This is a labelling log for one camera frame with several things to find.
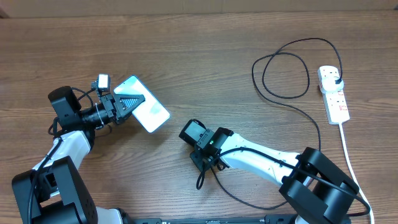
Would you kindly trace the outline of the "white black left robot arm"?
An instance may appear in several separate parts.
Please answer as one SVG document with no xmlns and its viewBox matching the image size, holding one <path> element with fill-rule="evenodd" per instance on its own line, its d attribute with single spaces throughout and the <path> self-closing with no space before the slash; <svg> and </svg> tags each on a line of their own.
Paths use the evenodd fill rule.
<svg viewBox="0 0 398 224">
<path fill-rule="evenodd" d="M 97 207 L 78 168 L 92 150 L 95 131 L 121 124 L 145 101 L 142 94 L 100 96 L 100 104 L 83 110 L 70 86 L 48 98 L 57 114 L 49 132 L 53 147 L 34 168 L 16 175 L 12 189 L 24 223 L 132 223 L 120 208 Z"/>
</svg>

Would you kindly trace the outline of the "smartphone with teal screen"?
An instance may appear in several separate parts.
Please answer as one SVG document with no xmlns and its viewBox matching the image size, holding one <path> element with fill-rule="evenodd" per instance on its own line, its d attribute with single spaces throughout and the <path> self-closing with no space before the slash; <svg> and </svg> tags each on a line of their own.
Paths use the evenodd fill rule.
<svg viewBox="0 0 398 224">
<path fill-rule="evenodd" d="M 144 95 L 145 101 L 132 111 L 132 115 L 147 132 L 153 133 L 169 118 L 170 113 L 136 76 L 131 76 L 114 89 L 115 94 Z"/>
</svg>

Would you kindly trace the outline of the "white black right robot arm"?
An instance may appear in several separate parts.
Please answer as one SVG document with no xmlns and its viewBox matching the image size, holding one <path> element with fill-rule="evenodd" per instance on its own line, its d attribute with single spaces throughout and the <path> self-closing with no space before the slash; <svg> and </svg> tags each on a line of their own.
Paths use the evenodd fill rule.
<svg viewBox="0 0 398 224">
<path fill-rule="evenodd" d="M 212 167 L 242 169 L 269 180 L 297 212 L 296 223 L 343 223 L 358 185 L 317 149 L 277 151 L 244 139 L 230 129 L 216 131 L 191 119 L 179 137 L 193 146 L 190 157 L 200 170 L 197 188 Z"/>
</svg>

